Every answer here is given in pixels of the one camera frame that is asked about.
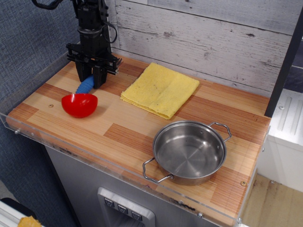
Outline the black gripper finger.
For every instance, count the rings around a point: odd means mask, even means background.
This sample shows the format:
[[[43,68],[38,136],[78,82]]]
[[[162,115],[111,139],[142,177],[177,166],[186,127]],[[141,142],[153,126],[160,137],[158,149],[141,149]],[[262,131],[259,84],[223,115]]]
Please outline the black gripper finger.
[[[93,67],[94,89],[99,89],[107,79],[107,70],[101,66]]]
[[[75,64],[79,80],[80,82],[83,82],[91,75],[91,67],[87,63],[81,61],[76,61]]]

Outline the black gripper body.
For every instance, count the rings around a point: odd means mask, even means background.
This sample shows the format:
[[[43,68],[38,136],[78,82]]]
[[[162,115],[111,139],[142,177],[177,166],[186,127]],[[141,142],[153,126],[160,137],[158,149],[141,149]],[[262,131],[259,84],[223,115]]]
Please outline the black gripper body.
[[[79,44],[67,44],[67,57],[70,61],[97,63],[97,61],[113,62],[115,57],[112,52],[107,51],[102,28],[88,30],[78,28],[80,34]]]

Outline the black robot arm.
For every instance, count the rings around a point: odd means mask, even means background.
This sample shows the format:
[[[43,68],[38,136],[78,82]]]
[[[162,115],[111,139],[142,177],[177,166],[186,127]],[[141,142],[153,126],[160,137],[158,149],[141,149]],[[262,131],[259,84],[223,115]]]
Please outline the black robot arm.
[[[111,44],[117,39],[110,39],[109,28],[117,30],[108,22],[108,6],[103,0],[73,1],[76,18],[78,19],[79,44],[67,44],[67,57],[75,62],[80,82],[90,76],[93,87],[100,88],[108,74],[118,73],[121,59],[111,51]]]

